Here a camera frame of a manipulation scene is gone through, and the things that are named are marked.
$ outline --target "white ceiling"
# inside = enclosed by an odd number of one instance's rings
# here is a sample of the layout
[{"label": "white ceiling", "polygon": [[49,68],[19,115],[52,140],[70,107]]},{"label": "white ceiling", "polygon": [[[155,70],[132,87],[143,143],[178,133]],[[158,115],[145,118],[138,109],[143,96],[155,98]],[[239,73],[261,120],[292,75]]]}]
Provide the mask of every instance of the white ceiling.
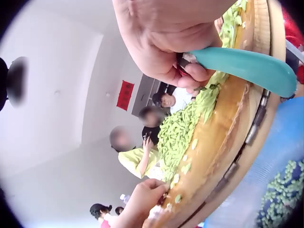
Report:
[{"label": "white ceiling", "polygon": [[[113,114],[121,80],[129,73],[128,81],[138,86],[141,78],[112,1],[30,2],[0,45],[8,65],[19,56],[29,58],[27,100],[18,109],[8,102],[0,113],[0,177],[108,135],[126,114]],[[126,121],[142,128],[135,117]]]}]

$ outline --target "hand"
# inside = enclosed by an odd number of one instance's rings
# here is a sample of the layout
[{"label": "hand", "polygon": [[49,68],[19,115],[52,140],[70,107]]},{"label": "hand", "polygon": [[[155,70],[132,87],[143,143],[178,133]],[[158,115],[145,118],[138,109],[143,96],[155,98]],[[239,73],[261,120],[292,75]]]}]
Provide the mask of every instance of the hand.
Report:
[{"label": "hand", "polygon": [[136,185],[125,209],[112,228],[142,227],[150,210],[168,190],[168,185],[156,179],[148,179]]},{"label": "hand", "polygon": [[221,47],[214,21],[235,0],[113,0],[122,38],[147,76],[194,89],[206,85],[214,71],[188,64],[181,76],[173,66],[176,52]]},{"label": "hand", "polygon": [[150,152],[150,150],[152,149],[152,147],[154,146],[152,140],[150,139],[150,136],[143,141],[143,150],[147,153]]}]

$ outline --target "white wall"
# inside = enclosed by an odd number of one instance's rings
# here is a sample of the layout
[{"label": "white wall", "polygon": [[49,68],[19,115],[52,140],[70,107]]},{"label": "white wall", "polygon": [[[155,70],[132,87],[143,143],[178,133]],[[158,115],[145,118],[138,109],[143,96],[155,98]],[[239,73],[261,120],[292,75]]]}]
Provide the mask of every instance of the white wall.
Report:
[{"label": "white wall", "polygon": [[79,146],[92,61],[101,40],[100,33],[34,4],[15,18],[0,56],[8,66],[19,56],[29,58],[28,89],[22,107],[13,109],[7,102],[0,113],[1,176]]},{"label": "white wall", "polygon": [[4,191],[26,228],[96,228],[91,205],[111,204],[115,214],[140,182],[117,156],[104,138],[2,180]]},{"label": "white wall", "polygon": [[[120,34],[105,34],[99,49],[88,90],[82,142],[94,142],[110,134],[115,126],[131,126],[141,142],[142,123],[131,114],[142,72],[131,58]],[[128,111],[116,107],[122,81],[134,83]]]},{"label": "white wall", "polygon": [[[98,227],[90,206],[121,206],[120,194],[140,181],[119,163],[108,137],[127,125],[141,143],[143,125],[131,112],[142,73],[111,1],[32,3],[0,46],[8,64],[29,58],[26,104],[7,103],[0,113],[0,178],[26,228]],[[127,112],[116,107],[122,80],[135,84]]]}]

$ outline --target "plastic bottle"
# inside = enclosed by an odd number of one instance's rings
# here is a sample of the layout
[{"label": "plastic bottle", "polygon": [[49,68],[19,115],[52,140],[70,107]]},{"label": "plastic bottle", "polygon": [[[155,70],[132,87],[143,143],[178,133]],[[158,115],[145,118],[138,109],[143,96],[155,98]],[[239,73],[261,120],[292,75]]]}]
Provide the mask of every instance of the plastic bottle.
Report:
[{"label": "plastic bottle", "polygon": [[127,204],[128,203],[128,201],[129,201],[129,199],[130,199],[130,195],[125,195],[125,194],[122,194],[121,196],[120,196],[120,199],[125,203],[125,204]]}]

